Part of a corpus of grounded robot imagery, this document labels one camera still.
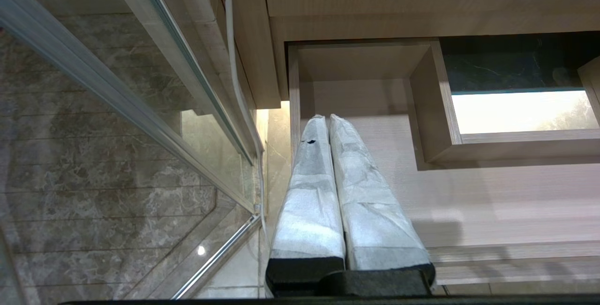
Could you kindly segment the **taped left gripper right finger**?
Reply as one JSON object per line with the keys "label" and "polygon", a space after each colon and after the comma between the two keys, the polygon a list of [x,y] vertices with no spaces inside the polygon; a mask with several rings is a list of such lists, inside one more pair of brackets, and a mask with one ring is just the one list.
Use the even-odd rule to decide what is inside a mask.
{"label": "taped left gripper right finger", "polygon": [[332,114],[329,140],[349,269],[415,268],[435,287],[429,253],[356,128]]}

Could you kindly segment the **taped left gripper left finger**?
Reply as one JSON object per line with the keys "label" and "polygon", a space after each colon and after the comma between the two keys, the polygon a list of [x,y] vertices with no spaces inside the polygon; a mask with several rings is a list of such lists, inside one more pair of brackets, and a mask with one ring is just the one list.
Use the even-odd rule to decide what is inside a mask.
{"label": "taped left gripper left finger", "polygon": [[271,297],[316,296],[345,269],[345,238],[326,119],[315,115],[294,154],[264,281]]}

